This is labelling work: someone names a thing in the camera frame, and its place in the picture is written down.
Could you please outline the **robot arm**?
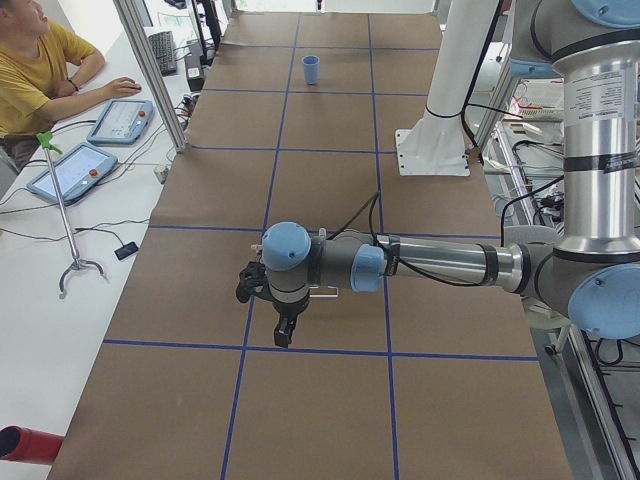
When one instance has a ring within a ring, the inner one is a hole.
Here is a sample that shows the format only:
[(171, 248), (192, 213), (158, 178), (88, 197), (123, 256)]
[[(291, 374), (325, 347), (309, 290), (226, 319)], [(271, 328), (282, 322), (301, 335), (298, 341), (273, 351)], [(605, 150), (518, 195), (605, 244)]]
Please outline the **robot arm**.
[(274, 342), (291, 343), (315, 286), (374, 292), (415, 275), (534, 297), (606, 339), (639, 332), (634, 231), (639, 5), (520, 1), (513, 56), (548, 63), (564, 87), (564, 231), (554, 245), (466, 245), (373, 233), (309, 235), (293, 222), (262, 238), (261, 297), (279, 313)]

